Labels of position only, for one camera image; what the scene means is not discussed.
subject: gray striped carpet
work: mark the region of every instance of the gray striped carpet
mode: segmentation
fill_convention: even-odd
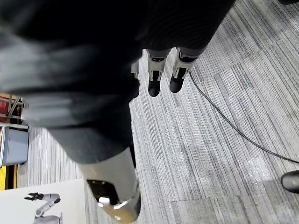
[[[142,190],[138,224],[297,224],[299,196],[279,178],[299,166],[244,140],[202,98],[190,77],[169,91],[175,58],[161,92],[141,93],[130,107]],[[239,0],[192,70],[199,87],[243,132],[271,151],[299,160],[299,4]],[[43,129],[30,132],[29,160],[18,186],[80,178]],[[88,223],[114,223],[97,211],[86,189]]]

